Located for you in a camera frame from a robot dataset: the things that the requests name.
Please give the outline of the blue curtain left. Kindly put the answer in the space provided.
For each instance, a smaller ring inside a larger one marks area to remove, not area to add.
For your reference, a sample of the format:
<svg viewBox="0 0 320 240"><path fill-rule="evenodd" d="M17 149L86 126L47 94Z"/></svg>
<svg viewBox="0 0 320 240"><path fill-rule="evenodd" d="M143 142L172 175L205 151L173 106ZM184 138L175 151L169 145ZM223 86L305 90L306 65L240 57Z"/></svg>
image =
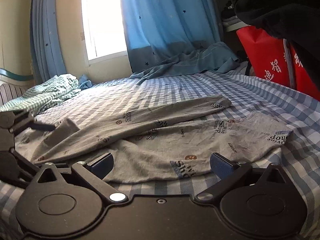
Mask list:
<svg viewBox="0 0 320 240"><path fill-rule="evenodd" d="M31 0L30 51L37 83L66 73L56 22L55 0Z"/></svg>

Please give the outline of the bright window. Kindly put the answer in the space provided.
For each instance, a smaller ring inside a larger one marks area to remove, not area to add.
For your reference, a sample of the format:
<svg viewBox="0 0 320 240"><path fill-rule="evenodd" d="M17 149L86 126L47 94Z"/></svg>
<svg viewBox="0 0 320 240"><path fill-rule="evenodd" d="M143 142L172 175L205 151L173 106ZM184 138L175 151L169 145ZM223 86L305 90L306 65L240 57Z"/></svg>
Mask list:
<svg viewBox="0 0 320 240"><path fill-rule="evenodd" d="M127 55L120 0L81 0L89 63Z"/></svg>

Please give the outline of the small blue cloth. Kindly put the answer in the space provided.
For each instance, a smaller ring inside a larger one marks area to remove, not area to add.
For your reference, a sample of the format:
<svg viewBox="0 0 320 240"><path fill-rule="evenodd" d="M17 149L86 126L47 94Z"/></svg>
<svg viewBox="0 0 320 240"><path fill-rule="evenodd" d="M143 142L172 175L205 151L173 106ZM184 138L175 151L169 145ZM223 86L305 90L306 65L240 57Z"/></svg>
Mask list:
<svg viewBox="0 0 320 240"><path fill-rule="evenodd" d="M78 89L80 90L85 90L93 86L92 81L89 80L85 74L79 77L78 82Z"/></svg>

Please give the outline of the red bag with characters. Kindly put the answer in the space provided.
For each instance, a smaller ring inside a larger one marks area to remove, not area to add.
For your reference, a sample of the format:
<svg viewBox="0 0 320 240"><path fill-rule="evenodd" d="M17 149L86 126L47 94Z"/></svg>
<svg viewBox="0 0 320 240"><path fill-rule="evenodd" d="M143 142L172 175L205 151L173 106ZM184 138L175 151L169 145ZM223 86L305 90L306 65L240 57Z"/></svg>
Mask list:
<svg viewBox="0 0 320 240"><path fill-rule="evenodd" d="M254 26L238 29L236 34L257 77L319 100L319 89L311 81L295 49L286 39L274 38Z"/></svg>

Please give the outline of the blue star curtain right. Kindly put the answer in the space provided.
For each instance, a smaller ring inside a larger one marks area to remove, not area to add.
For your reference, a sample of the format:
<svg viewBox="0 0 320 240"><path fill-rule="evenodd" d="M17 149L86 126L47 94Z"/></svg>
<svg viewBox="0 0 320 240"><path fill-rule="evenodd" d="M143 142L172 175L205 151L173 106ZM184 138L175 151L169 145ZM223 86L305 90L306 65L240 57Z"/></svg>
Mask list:
<svg viewBox="0 0 320 240"><path fill-rule="evenodd" d="M215 0L121 0L121 9L134 79L227 73L239 66L222 40Z"/></svg>

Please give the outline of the striped bed headboard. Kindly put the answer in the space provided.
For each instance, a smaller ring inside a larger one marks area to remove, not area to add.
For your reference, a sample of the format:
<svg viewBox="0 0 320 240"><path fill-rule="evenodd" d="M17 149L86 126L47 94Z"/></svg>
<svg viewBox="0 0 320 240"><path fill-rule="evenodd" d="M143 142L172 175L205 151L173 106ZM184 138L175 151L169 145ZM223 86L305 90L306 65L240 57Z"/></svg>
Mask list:
<svg viewBox="0 0 320 240"><path fill-rule="evenodd" d="M0 105L16 99L35 85L33 75L18 75L1 68Z"/></svg>

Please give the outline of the black hanging garment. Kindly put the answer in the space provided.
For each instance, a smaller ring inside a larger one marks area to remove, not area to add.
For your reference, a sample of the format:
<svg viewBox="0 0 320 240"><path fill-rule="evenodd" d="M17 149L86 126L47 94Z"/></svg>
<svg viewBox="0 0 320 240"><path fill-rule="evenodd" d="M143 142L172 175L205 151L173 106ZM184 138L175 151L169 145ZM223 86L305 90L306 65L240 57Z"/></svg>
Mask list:
<svg viewBox="0 0 320 240"><path fill-rule="evenodd" d="M289 41L319 86L319 0L236 0L234 11L242 22Z"/></svg>

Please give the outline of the grey printed pants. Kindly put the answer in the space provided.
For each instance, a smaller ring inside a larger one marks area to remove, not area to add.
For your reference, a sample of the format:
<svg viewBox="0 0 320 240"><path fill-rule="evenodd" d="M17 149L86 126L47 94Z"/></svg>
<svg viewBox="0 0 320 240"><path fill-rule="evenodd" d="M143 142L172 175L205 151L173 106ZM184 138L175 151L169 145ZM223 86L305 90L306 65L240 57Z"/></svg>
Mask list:
<svg viewBox="0 0 320 240"><path fill-rule="evenodd" d="M66 118L52 132L23 132L16 147L34 164L72 164L110 153L114 168L103 179L135 184L208 173L213 153L255 163L277 152L291 134L285 124L261 112L209 119L230 106L230 100L216 95L103 116L84 127Z"/></svg>

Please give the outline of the green checked folded quilt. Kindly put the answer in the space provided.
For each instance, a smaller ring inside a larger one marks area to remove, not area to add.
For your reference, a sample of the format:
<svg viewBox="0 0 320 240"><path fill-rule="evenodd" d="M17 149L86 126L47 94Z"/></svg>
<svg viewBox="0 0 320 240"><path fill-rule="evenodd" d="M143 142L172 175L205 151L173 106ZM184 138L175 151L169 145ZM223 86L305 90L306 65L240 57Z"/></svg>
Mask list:
<svg viewBox="0 0 320 240"><path fill-rule="evenodd" d="M78 85L78 79L72 74L56 75L40 85L29 88L22 96L5 103L1 106L1 111L26 110L32 115L37 115L76 96L81 92Z"/></svg>

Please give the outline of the blue checked bed sheet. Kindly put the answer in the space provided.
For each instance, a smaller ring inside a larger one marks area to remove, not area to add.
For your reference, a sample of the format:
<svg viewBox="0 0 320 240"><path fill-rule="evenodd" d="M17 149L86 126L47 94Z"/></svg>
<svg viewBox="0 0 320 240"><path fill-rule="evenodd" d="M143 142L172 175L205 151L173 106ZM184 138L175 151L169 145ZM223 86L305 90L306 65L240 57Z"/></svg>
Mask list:
<svg viewBox="0 0 320 240"><path fill-rule="evenodd" d="M283 121L291 129L288 142L259 165L283 165L308 207L302 236L319 239L319 101L304 93L237 71L207 71L144 81L123 78L81 90L36 117L44 122L68 117L84 127L102 116L211 95L222 95L232 103L228 109L212 115L213 119L243 118L259 111Z"/></svg>

